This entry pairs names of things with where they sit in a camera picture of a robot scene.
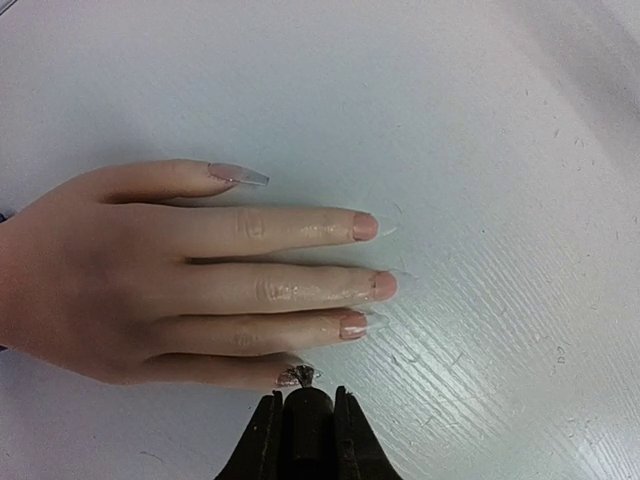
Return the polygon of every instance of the pinky finger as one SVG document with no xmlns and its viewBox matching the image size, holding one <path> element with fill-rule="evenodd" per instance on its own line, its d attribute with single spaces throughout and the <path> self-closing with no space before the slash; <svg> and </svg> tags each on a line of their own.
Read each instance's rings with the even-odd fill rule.
<svg viewBox="0 0 640 480">
<path fill-rule="evenodd" d="M 233 358 L 172 353 L 147 360 L 146 382 L 194 382 L 227 388 L 272 390 L 297 385 L 288 371 L 303 363 L 292 355 Z"/>
</svg>

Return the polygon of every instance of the white table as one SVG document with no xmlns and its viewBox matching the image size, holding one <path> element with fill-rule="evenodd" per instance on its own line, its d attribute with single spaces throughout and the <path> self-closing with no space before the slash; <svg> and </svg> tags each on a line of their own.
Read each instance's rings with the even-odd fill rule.
<svg viewBox="0 0 640 480">
<path fill-rule="evenodd" d="M 392 325 L 305 356 L 407 480 L 640 478 L 637 0 L 20 0 L 0 203 L 132 159 L 270 174 L 225 202 L 391 214 L 297 258 L 404 268 Z M 0 478 L 211 479 L 258 394 L 0 355 Z"/>
</svg>

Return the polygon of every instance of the black device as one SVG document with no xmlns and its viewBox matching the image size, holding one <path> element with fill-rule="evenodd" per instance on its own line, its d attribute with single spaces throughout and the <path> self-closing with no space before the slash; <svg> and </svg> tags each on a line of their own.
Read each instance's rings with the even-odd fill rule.
<svg viewBox="0 0 640 480">
<path fill-rule="evenodd" d="M 260 400 L 216 480 L 402 480 L 355 396 L 310 383 Z"/>
</svg>

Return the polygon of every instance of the finger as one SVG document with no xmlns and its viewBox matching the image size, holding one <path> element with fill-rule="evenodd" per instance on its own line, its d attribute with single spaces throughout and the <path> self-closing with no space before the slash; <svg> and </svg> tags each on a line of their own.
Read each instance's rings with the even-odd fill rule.
<svg viewBox="0 0 640 480">
<path fill-rule="evenodd" d="M 371 240 L 378 222 L 340 208 L 196 208 L 167 210 L 162 232 L 185 257 L 260 255 L 290 248 Z"/>
<path fill-rule="evenodd" d="M 217 195 L 239 184 L 266 185 L 253 170 L 195 160 L 163 160 L 106 167 L 81 175 L 73 184 L 106 203 L 169 200 Z"/>
<path fill-rule="evenodd" d="M 227 263 L 182 265 L 163 292 L 167 315 L 242 315 L 342 308 L 391 298 L 387 272 L 362 268 Z"/>
<path fill-rule="evenodd" d="M 169 354 L 147 360 L 140 372 L 146 382 L 196 382 L 229 388 L 271 390 L 295 385 L 287 373 L 300 360 L 292 356 L 232 358 Z"/>
<path fill-rule="evenodd" d="M 362 338 L 367 318 L 352 310 L 180 317 L 155 325 L 166 352 L 255 357 Z"/>
</svg>

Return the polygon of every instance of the silicone practice hand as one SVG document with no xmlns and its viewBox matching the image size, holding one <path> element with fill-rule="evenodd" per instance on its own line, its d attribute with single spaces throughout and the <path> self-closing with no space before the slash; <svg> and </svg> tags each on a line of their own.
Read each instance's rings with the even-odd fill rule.
<svg viewBox="0 0 640 480">
<path fill-rule="evenodd" d="M 0 344 L 108 383 L 291 383 L 295 360 L 271 354 L 363 336 L 366 317 L 348 307 L 386 300 L 397 283 L 366 269 L 229 260 L 370 240 L 368 214 L 158 203 L 266 181 L 170 160 L 51 191 L 0 225 Z"/>
</svg>

